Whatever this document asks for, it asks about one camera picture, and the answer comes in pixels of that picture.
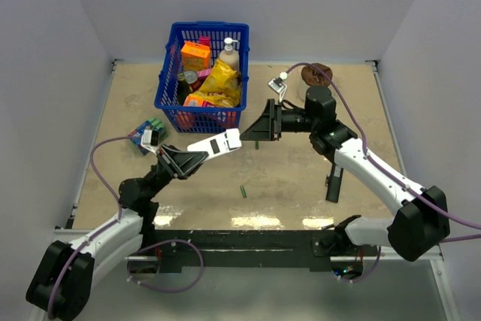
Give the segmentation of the white battery cover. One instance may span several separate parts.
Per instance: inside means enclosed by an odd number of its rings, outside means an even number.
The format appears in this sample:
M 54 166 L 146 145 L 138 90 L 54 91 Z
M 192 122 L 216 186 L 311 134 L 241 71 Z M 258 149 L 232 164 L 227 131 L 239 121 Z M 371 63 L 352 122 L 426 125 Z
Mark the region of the white battery cover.
M 239 129 L 227 129 L 225 131 L 225 142 L 227 148 L 234 150 L 242 147 Z

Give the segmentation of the white remote control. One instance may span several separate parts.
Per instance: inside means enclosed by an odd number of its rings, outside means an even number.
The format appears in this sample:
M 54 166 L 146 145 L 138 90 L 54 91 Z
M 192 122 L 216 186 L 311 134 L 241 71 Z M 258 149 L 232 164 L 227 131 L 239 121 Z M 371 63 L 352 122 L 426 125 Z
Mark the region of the white remote control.
M 190 144 L 186 149 L 189 152 L 207 152 L 207 160 L 223 156 L 227 153 L 231 153 L 237 150 L 230 150 L 229 148 L 227 148 L 225 142 L 225 131 L 219 133 L 218 135 L 206 138 L 202 141 L 198 141 L 194 144 Z

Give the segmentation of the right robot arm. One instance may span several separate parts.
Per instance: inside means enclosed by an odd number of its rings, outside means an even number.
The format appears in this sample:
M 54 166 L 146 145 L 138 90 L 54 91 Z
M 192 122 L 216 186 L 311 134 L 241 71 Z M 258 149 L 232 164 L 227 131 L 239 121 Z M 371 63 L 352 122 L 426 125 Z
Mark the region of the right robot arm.
M 337 120 L 331 90 L 310 87 L 304 106 L 285 109 L 267 101 L 262 115 L 240 136 L 243 141 L 277 141 L 284 132 L 306 132 L 313 149 L 332 165 L 360 180 L 390 210 L 393 217 L 368 219 L 359 215 L 339 223 L 334 245 L 345 256 L 361 246 L 391 247 L 413 262 L 449 236 L 446 196 L 407 179 L 370 150 L 361 138 Z

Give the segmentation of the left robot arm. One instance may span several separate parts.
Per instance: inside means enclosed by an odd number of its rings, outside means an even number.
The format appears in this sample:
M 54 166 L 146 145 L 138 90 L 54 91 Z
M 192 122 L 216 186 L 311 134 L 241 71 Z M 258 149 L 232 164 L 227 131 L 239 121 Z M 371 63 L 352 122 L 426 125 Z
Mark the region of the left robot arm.
M 157 163 L 143 177 L 119 185 L 119 210 L 107 222 L 74 241 L 54 241 L 46 249 L 26 291 L 30 304 L 51 319 L 73 320 L 85 308 L 93 287 L 125 257 L 147 255 L 156 245 L 153 198 L 172 180 L 185 180 L 207 160 L 194 152 L 162 145 Z

